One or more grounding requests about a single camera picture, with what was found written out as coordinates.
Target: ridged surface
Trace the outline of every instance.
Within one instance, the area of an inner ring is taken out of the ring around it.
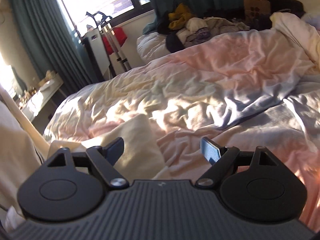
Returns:
[[[249,223],[229,213],[210,191],[189,181],[136,181],[111,192],[98,210],[60,225],[24,223],[16,240],[308,240],[299,221],[278,225]]]

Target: sunlight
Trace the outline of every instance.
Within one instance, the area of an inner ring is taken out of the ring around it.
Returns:
[[[297,171],[295,172],[295,175],[296,175],[296,176],[301,180],[301,182],[305,185],[303,176],[302,176],[302,174],[301,174],[301,171],[300,171],[300,170],[297,170]]]
[[[43,94],[40,91],[38,91],[28,101],[28,107],[33,112],[33,116],[37,116],[39,114],[43,103],[43,99]]]
[[[179,98],[171,98],[168,100],[168,104],[167,104],[167,108],[164,110],[156,110],[152,112],[152,118],[156,121],[156,123],[158,124],[158,126],[164,130],[167,131],[167,124],[165,122],[165,115],[169,114],[169,113],[176,113],[175,115],[175,125],[178,123],[178,119],[179,117],[181,117],[181,115],[183,113],[181,113],[181,110],[186,109],[190,106],[191,104],[186,102],[183,99],[179,99]]]
[[[14,74],[12,68],[10,65],[6,65],[0,53],[0,84],[11,97],[14,97],[16,94],[13,87],[13,81]]]
[[[48,138],[50,138],[50,142],[53,142],[53,141],[57,140],[57,138],[55,137],[54,133],[48,128],[46,128],[44,130],[43,135],[45,136],[46,140],[48,140]]]

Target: clothing pile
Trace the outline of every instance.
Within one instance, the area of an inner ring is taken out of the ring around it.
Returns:
[[[216,17],[197,18],[183,3],[173,13],[166,13],[157,26],[159,34],[167,35],[165,45],[171,53],[201,44],[219,34],[248,30],[250,27],[242,22],[233,23]]]

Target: window frame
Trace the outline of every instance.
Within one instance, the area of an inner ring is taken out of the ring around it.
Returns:
[[[74,25],[74,27],[76,29],[76,32],[78,33],[78,35],[80,35],[80,33],[78,31],[78,28],[77,28],[77,25],[76,25],[76,23],[73,22],[70,14],[68,12],[68,9],[67,9],[66,5],[64,4],[63,0],[61,0],[61,1],[63,3],[64,8],[67,11],[67,14],[68,14],[69,18],[71,19],[72,24]],[[150,2],[147,2],[147,3],[143,4],[143,5],[140,4],[139,0],[131,0],[131,2],[132,2],[132,5],[133,5],[134,8],[129,10],[129,11],[127,11],[127,12],[125,12],[125,13],[123,13],[123,14],[120,14],[120,15],[114,17],[112,20],[110,20],[110,25],[112,27],[115,27],[115,26],[117,26],[117,25],[119,25],[121,23],[124,23],[125,21],[128,21],[128,20],[130,20],[130,19],[132,19],[134,17],[137,17],[137,16],[139,16],[141,14],[144,14],[146,12],[149,12],[149,11],[153,10]]]

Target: window sill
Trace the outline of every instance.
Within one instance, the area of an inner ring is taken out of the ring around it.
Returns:
[[[115,18],[113,18],[110,21],[110,25],[112,27],[115,26],[123,26],[124,24],[129,23],[130,21],[134,20],[134,19],[138,19],[138,17],[143,17],[143,15],[147,15],[148,13],[153,12],[153,8],[151,7],[150,2],[146,3],[144,5],[141,6],[142,8],[140,9],[132,9],[130,11],[127,11]]]
[[[148,11],[148,12],[146,12],[146,13],[140,14],[140,15],[138,15],[138,16],[136,16],[136,17],[131,18],[130,20],[127,20],[127,21],[125,21],[125,22],[123,22],[123,23],[120,23],[120,24],[117,25],[116,27],[122,27],[122,26],[124,26],[124,25],[126,25],[126,24],[129,24],[130,22],[136,21],[136,20],[138,20],[138,19],[140,19],[140,18],[142,18],[142,17],[145,17],[145,16],[147,16],[147,15],[149,15],[149,14],[153,14],[154,12],[155,12],[155,10],[151,10],[151,11]]]

